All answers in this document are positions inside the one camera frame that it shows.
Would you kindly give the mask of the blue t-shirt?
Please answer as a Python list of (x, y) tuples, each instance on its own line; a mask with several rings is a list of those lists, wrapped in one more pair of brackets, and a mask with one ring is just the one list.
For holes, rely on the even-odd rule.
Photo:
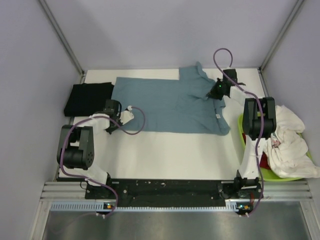
[(225, 101), (207, 96), (215, 83), (197, 62), (179, 68), (178, 80), (117, 77), (111, 98), (133, 106), (127, 131), (225, 136)]

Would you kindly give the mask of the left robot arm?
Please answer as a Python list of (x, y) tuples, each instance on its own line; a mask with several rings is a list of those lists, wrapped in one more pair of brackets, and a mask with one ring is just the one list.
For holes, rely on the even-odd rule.
[(95, 150), (95, 137), (105, 132), (111, 134), (134, 118), (132, 107), (122, 108), (117, 100), (107, 100), (102, 110), (73, 125), (62, 126), (57, 149), (57, 163), (61, 172), (71, 178), (81, 178), (102, 198), (114, 191), (108, 183), (110, 175), (101, 169), (100, 154)]

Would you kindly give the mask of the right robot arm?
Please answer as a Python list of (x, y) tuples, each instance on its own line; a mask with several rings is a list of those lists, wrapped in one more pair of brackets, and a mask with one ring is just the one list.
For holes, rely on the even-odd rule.
[(277, 127), (275, 100), (272, 97), (258, 97), (245, 89), (244, 83), (238, 82), (234, 68), (221, 71), (222, 79), (218, 78), (207, 97), (222, 100), (224, 96), (235, 100), (243, 107), (242, 130), (245, 134), (245, 150), (242, 163), (237, 170), (233, 182), (233, 192), (239, 198), (245, 198), (256, 187), (261, 192), (263, 187), (259, 180), (261, 158), (267, 140)]

